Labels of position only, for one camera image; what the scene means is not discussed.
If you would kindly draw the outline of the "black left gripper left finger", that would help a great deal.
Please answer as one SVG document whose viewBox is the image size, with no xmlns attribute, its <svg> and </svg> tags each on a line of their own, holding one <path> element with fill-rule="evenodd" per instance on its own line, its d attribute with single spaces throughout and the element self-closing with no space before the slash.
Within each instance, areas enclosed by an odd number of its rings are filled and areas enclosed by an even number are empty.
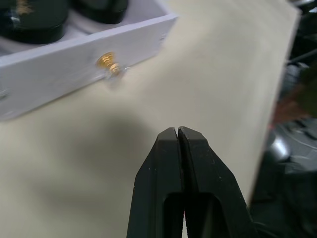
<svg viewBox="0 0 317 238">
<path fill-rule="evenodd" d="M 183 192 L 179 141 L 170 127 L 158 134 L 136 174 L 127 237 L 180 238 Z"/>
</svg>

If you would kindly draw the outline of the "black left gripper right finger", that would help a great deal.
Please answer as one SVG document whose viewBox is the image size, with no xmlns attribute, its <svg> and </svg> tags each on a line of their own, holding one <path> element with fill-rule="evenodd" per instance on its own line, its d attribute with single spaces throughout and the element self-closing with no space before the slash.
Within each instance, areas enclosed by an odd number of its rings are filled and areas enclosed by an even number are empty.
<svg viewBox="0 0 317 238">
<path fill-rule="evenodd" d="M 185 188 L 185 219 L 190 238 L 257 238 L 237 180 L 207 139 L 178 129 Z"/>
</svg>

